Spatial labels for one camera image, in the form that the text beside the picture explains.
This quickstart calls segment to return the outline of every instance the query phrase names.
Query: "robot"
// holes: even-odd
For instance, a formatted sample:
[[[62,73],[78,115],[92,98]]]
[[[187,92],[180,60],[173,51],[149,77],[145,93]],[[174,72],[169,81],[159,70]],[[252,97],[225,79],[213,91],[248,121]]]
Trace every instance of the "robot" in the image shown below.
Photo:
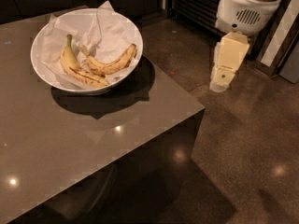
[[[220,0],[216,28],[226,33],[217,43],[210,89],[226,91],[250,48],[281,0]]]

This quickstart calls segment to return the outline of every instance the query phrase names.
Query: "polished floor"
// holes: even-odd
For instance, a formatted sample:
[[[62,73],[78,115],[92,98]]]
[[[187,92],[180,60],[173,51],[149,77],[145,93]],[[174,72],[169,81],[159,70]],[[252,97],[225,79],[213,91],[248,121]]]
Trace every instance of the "polished floor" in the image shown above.
[[[164,196],[159,174],[152,173],[119,202],[104,206],[93,223],[299,223],[299,84],[270,79],[246,61],[231,88],[215,93],[208,85],[218,37],[164,15],[138,25],[144,56],[206,112],[174,201]],[[144,201],[144,189],[152,190],[156,203],[137,203]]]

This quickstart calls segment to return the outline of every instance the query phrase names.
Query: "table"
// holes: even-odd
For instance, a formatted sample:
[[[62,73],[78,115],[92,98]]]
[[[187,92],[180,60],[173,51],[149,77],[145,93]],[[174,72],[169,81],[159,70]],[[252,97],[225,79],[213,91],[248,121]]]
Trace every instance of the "table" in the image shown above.
[[[151,167],[141,167],[144,172],[135,180],[159,163],[176,166],[170,168],[172,175],[183,177],[180,163],[191,156],[204,113],[200,103],[145,57],[122,84],[101,96],[50,87],[30,61],[34,37],[49,17],[0,26],[0,223],[140,148],[144,158],[136,155],[135,162],[146,161],[156,152],[148,144],[162,148],[155,154],[159,158],[149,162]]]

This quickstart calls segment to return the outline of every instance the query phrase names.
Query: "white paper napkin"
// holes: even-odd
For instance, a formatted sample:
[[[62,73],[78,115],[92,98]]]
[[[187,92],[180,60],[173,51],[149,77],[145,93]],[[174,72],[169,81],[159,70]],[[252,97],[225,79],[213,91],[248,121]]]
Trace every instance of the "white paper napkin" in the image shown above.
[[[93,87],[66,74],[60,64],[60,54],[66,45],[67,34],[73,36],[72,48],[78,62],[88,70],[85,56],[79,51],[82,45],[85,45],[98,61],[109,63],[118,58],[133,42],[135,31],[127,29],[126,25],[130,21],[115,12],[108,1],[96,9],[96,12],[91,12],[89,9],[85,11],[84,9],[75,11],[67,18],[52,16],[44,37],[39,41],[41,42],[39,54],[41,54],[41,62],[64,82],[71,82],[84,90],[93,90]],[[130,70],[132,67],[109,75],[107,81],[113,84],[120,77],[130,73]]]

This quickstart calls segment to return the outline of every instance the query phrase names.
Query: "gray table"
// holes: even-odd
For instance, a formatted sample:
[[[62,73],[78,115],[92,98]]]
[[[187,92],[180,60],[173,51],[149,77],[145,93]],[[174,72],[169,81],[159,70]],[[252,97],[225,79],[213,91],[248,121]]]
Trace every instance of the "gray table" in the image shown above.
[[[150,143],[168,149],[163,147],[136,180],[157,163],[176,166],[172,173],[180,176],[178,164],[190,158],[204,113],[145,57],[102,96],[74,96],[50,87],[30,61],[33,39],[48,20],[45,15],[0,26],[0,223]],[[135,162],[145,160],[136,155]]]

